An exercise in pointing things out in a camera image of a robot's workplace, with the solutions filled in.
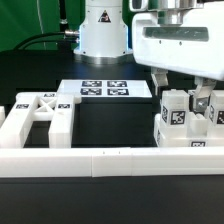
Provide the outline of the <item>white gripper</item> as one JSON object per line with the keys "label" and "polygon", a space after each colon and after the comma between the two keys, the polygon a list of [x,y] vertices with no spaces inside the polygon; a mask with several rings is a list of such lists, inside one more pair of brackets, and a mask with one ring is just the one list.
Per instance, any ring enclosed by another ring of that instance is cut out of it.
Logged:
{"label": "white gripper", "polygon": [[199,76],[190,110],[204,113],[215,80],[224,80],[224,0],[129,0],[129,8],[134,58],[152,67],[155,95],[167,70]]}

